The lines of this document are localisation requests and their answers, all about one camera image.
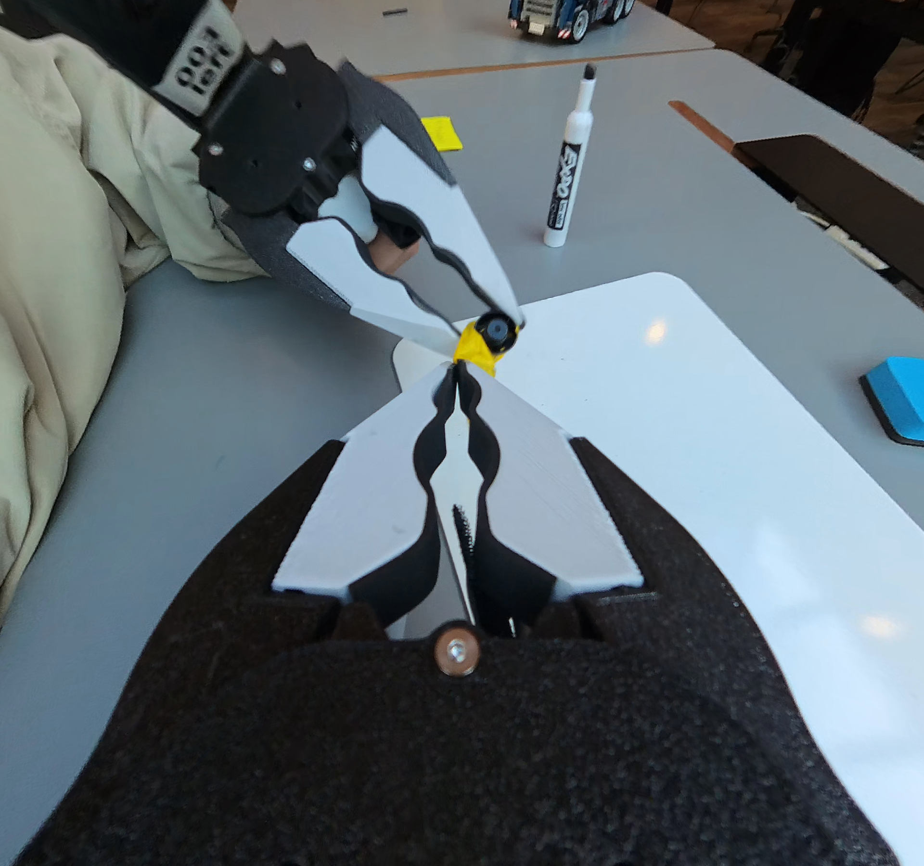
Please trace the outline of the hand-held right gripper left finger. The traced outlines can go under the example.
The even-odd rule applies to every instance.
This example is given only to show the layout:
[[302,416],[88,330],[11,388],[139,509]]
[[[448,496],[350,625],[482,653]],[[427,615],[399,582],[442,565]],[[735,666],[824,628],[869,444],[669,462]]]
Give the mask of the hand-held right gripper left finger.
[[432,479],[455,405],[442,363],[344,437],[274,590],[366,603],[385,627],[422,603],[440,567]]

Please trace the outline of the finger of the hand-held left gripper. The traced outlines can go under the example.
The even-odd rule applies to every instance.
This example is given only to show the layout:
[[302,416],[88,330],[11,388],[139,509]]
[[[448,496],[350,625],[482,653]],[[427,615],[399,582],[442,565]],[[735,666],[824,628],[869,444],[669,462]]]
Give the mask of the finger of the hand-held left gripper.
[[512,285],[460,187],[447,183],[385,126],[372,133],[360,157],[360,181],[369,196],[408,217],[433,253],[490,309],[523,326]]
[[322,210],[334,205],[347,216],[326,215],[300,225],[285,246],[315,279],[346,305],[349,312],[396,336],[410,339],[445,357],[451,357],[459,333],[442,315],[403,281],[377,268],[368,246],[353,223],[372,224],[372,209],[359,178],[342,180],[335,196]]

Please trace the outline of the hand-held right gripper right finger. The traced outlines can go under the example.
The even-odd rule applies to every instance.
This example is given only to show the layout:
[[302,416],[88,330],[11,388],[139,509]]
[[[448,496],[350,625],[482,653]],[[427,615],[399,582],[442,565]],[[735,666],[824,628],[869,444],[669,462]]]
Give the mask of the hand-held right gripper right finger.
[[567,431],[478,366],[457,365],[479,471],[463,546],[482,629],[515,637],[580,595],[641,595],[644,576]]

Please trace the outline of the black marker cap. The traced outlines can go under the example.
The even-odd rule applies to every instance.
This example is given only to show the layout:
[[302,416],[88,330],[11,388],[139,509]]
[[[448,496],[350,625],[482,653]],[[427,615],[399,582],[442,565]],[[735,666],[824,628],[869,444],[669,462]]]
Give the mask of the black marker cap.
[[513,348],[519,330],[515,321],[500,310],[485,312],[474,327],[487,349],[497,357]]

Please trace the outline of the white dry-erase marker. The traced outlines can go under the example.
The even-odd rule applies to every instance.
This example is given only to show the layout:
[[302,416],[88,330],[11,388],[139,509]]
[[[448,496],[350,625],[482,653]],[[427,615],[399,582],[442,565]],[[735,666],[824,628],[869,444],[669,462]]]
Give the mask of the white dry-erase marker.
[[568,235],[578,184],[593,126],[591,103],[596,86],[596,66],[587,63],[578,88],[574,109],[568,115],[557,158],[555,179],[543,242],[549,248],[563,247]]

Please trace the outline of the yellow tape strip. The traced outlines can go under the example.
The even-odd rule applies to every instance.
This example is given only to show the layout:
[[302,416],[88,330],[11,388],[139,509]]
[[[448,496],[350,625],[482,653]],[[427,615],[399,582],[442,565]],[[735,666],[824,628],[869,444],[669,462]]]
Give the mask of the yellow tape strip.
[[454,363],[466,362],[479,367],[484,373],[495,377],[496,365],[505,351],[494,351],[484,335],[477,329],[477,322],[468,323],[462,331],[453,357]]

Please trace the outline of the small white dry-erase board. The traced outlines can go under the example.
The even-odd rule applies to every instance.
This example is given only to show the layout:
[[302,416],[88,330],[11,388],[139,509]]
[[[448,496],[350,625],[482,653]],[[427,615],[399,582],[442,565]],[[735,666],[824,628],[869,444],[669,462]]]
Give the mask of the small white dry-erase board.
[[901,863],[922,864],[922,529],[679,278],[524,312],[499,381],[697,539],[838,778]]

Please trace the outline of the blue board eraser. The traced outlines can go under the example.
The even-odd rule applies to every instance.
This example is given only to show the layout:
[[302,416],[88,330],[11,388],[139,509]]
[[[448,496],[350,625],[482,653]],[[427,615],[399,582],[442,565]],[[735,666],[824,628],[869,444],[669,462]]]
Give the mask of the blue board eraser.
[[859,382],[887,436],[898,444],[923,446],[923,360],[888,357]]

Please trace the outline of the person's left forearm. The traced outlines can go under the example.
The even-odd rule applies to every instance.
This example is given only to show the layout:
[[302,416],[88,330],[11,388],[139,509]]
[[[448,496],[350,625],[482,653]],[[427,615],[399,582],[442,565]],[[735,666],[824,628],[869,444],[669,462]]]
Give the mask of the person's left forearm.
[[126,284],[168,256],[205,281],[265,275],[217,222],[221,202],[200,184],[190,129],[76,40],[1,36],[2,130],[25,134],[14,114],[29,117],[103,187],[137,246],[120,262]]

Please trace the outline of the person's left hand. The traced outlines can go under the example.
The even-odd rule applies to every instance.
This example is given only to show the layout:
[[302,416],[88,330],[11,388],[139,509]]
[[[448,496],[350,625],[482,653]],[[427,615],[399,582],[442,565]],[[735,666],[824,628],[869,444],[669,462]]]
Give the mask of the person's left hand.
[[367,244],[367,248],[373,266],[385,274],[394,275],[418,253],[420,241],[415,241],[402,248],[384,232],[380,232]]

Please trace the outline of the yellow sticky note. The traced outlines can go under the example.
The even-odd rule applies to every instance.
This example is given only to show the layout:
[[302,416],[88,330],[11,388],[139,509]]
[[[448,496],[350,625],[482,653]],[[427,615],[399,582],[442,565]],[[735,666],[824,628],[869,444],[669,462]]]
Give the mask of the yellow sticky note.
[[427,116],[421,118],[436,150],[441,154],[457,153],[464,150],[452,118],[449,116]]

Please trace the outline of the beige jacket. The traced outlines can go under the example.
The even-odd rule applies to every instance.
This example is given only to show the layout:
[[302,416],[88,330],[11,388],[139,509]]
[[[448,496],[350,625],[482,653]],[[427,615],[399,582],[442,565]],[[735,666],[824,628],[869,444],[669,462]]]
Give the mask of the beige jacket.
[[2,173],[2,615],[49,521],[120,341],[125,285],[167,259],[58,143]]

